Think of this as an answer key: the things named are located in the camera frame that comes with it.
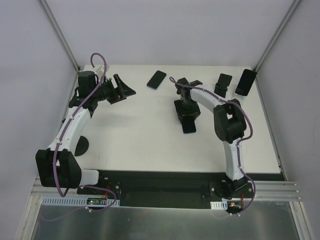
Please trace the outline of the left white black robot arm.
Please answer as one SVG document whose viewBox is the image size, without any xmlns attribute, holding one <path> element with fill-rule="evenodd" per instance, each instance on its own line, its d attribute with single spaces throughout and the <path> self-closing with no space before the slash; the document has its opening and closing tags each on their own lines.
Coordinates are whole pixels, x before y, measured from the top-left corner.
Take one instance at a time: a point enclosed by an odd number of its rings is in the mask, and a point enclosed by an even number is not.
<svg viewBox="0 0 320 240">
<path fill-rule="evenodd" d="M 99 81 L 103 71 L 82 71 L 78 75 L 78 86 L 68 104 L 67 116 L 58 135 L 47 149 L 40 149 L 35 155 L 36 165 L 43 187 L 76 189 L 88 185 L 90 191 L 99 195 L 105 191 L 106 183 L 99 178 L 95 169 L 83 169 L 75 158 L 81 133 L 101 101 L 115 104 L 133 96 L 136 92 L 114 74 L 112 80 L 105 77 Z"/>
</svg>

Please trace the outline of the silver phone stand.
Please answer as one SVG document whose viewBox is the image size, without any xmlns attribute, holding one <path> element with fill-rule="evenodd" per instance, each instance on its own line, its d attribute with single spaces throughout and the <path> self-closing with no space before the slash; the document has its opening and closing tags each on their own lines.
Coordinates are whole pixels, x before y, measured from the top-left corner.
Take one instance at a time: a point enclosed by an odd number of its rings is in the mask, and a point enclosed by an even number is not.
<svg viewBox="0 0 320 240">
<path fill-rule="evenodd" d="M 232 95 L 232 98 L 233 99 L 242 99 L 242 95 L 239 95 L 239 94 L 237 94 L 237 93 L 234 93 L 233 95 Z"/>
</svg>

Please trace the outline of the black phone stand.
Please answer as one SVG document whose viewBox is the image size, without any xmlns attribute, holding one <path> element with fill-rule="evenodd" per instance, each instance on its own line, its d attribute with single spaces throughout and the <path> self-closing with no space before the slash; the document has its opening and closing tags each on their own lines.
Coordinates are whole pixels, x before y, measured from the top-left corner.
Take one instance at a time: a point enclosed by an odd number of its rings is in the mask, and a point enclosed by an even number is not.
<svg viewBox="0 0 320 240">
<path fill-rule="evenodd" d="M 214 93 L 222 98 L 225 98 L 232 78 L 233 77 L 231 75 L 221 73 L 217 83 L 215 84 Z"/>
</svg>

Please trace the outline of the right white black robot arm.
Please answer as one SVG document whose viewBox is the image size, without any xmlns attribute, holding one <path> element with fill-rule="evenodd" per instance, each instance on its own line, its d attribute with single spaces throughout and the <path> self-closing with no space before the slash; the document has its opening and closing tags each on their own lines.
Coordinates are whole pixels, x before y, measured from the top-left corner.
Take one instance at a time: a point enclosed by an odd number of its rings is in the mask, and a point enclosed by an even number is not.
<svg viewBox="0 0 320 240">
<path fill-rule="evenodd" d="M 253 135 L 248 116 L 237 99 L 226 100 L 207 89 L 199 87 L 198 80 L 188 82 L 186 78 L 169 80 L 174 83 L 179 100 L 174 101 L 178 120 L 184 134 L 196 132 L 195 120 L 200 116 L 199 104 L 213 114 L 214 132 L 222 141 L 226 160 L 226 180 L 215 187 L 215 194 L 221 198 L 232 199 L 242 193 L 248 183 L 243 166 L 241 143 Z"/>
</svg>

